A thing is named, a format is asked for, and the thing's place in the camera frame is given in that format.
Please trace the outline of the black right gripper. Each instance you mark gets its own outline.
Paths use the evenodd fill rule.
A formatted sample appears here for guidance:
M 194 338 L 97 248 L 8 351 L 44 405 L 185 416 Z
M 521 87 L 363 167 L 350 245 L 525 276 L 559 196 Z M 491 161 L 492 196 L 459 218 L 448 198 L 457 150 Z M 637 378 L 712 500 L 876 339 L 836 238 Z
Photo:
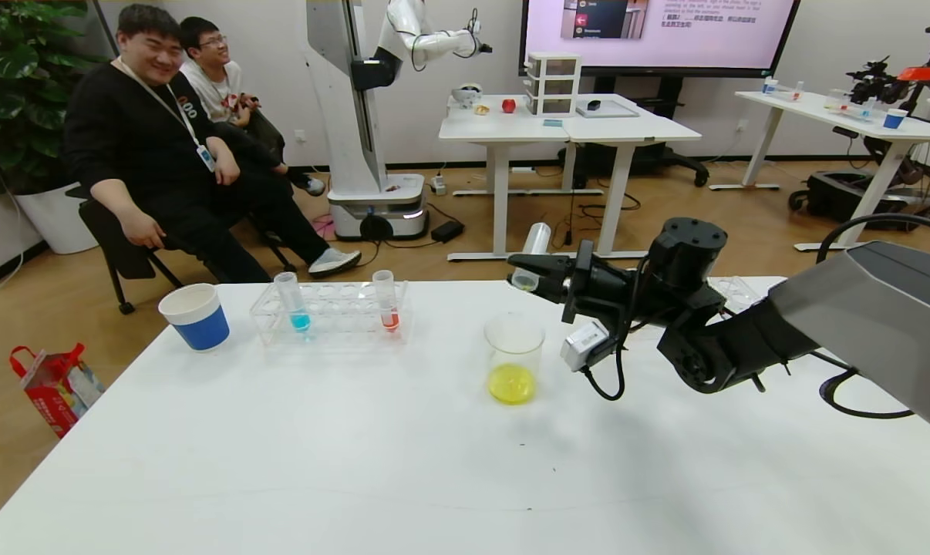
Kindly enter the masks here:
M 595 244 L 582 240 L 575 259 L 567 255 L 514 254 L 507 263 L 511 287 L 554 304 L 561 320 L 573 324 L 582 315 L 604 325 L 623 325 L 635 302 L 634 268 L 617 268 L 596 256 Z

